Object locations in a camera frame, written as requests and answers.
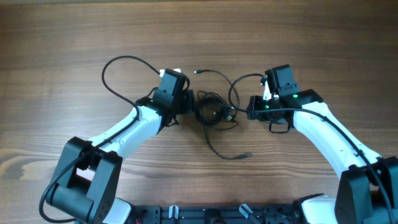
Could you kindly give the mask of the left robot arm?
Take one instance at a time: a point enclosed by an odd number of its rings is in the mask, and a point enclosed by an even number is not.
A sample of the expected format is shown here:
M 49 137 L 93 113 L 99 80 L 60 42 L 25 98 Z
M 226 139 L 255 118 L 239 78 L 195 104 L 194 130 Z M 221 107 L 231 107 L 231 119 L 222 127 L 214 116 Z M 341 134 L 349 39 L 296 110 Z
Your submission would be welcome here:
M 134 102 L 132 111 L 112 128 L 83 140 L 71 138 L 64 146 L 49 186 L 39 202 L 71 216 L 73 223 L 134 223 L 135 209 L 116 197 L 123 161 L 177 115 L 193 110 L 190 81 L 181 69 L 159 72 L 160 85 Z

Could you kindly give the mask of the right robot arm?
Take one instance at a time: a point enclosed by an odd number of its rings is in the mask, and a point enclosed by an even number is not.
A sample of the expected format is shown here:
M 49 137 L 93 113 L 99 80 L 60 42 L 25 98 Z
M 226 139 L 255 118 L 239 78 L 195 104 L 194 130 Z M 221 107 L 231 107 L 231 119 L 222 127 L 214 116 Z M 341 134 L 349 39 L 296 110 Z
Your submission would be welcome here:
M 301 90 L 289 65 L 267 70 L 264 93 L 252 96 L 248 119 L 287 124 L 322 153 L 340 182 L 335 198 L 294 202 L 296 223 L 397 223 L 397 157 L 382 157 L 354 137 L 312 89 Z

